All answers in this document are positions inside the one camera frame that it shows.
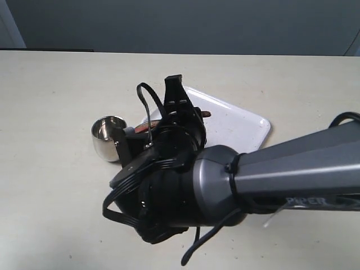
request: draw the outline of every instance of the table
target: table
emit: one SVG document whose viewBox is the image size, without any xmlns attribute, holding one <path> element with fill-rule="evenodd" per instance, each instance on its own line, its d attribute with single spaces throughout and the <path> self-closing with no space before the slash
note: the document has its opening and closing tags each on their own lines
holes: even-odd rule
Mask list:
<svg viewBox="0 0 360 270">
<path fill-rule="evenodd" d="M 167 75 L 269 119 L 265 146 L 360 111 L 360 58 L 0 52 L 0 269 L 182 269 L 195 229 L 150 245 L 102 217 L 120 167 L 93 150 L 105 115 L 144 116 Z M 185 269 L 358 269 L 360 215 L 283 211 L 224 228 Z"/>
</svg>

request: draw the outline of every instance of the white tray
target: white tray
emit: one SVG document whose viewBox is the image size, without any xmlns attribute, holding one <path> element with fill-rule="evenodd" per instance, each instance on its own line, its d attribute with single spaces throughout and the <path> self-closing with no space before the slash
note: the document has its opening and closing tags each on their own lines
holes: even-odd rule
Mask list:
<svg viewBox="0 0 360 270">
<path fill-rule="evenodd" d="M 184 89 L 194 106 L 211 112 L 211 117 L 204 118 L 208 139 L 205 147 L 226 145 L 238 153 L 249 153 L 260 148 L 271 128 L 267 119 L 191 87 Z M 153 111 L 150 118 L 161 119 L 160 112 Z"/>
</svg>

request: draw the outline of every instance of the stainless steel cup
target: stainless steel cup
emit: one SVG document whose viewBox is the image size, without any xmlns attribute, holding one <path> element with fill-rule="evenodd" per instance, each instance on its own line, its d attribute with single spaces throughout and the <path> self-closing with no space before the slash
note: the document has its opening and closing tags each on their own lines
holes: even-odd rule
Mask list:
<svg viewBox="0 0 360 270">
<path fill-rule="evenodd" d="M 114 162 L 119 160 L 111 131 L 114 127 L 126 128 L 124 119 L 117 116 L 106 116 L 94 123 L 91 128 L 92 141 L 97 154 L 104 160 Z"/>
</svg>

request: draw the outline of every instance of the gray wall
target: gray wall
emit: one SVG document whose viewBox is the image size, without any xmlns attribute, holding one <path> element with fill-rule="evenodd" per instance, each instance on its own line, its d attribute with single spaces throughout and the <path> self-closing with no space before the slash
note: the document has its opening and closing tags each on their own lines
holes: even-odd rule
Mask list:
<svg viewBox="0 0 360 270">
<path fill-rule="evenodd" d="M 7 2 L 29 48 L 343 55 L 360 28 L 360 0 Z"/>
<path fill-rule="evenodd" d="M 0 16 L 0 48 L 15 47 L 14 42 L 5 26 L 3 19 Z"/>
</svg>

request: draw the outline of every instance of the cup rim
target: cup rim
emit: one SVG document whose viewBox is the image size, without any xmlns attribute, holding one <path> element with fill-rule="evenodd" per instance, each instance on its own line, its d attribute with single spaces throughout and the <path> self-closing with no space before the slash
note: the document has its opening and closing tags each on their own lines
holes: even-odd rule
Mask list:
<svg viewBox="0 0 360 270">
<path fill-rule="evenodd" d="M 93 125 L 92 125 L 92 127 L 91 127 L 91 135 L 92 135 L 93 138 L 95 138 L 95 139 L 97 139 L 97 140 L 99 140 L 99 141 L 101 141 L 101 142 L 109 142 L 109 141 L 112 141 L 112 140 L 113 140 L 112 138 L 100 139 L 100 138 L 96 137 L 95 134 L 94 134 L 95 125 L 96 125 L 99 121 L 104 120 L 104 119 L 109 118 L 109 117 L 118 118 L 119 120 L 121 120 L 121 121 L 124 123 L 124 125 L 125 125 L 124 128 L 127 128 L 128 124 L 126 123 L 126 121 L 125 121 L 123 118 L 121 118 L 121 117 L 119 117 L 119 116 L 116 116 L 116 115 L 106 115 L 106 116 L 104 116 L 104 117 L 102 117 L 102 118 L 97 119 L 97 120 L 93 123 Z"/>
</svg>

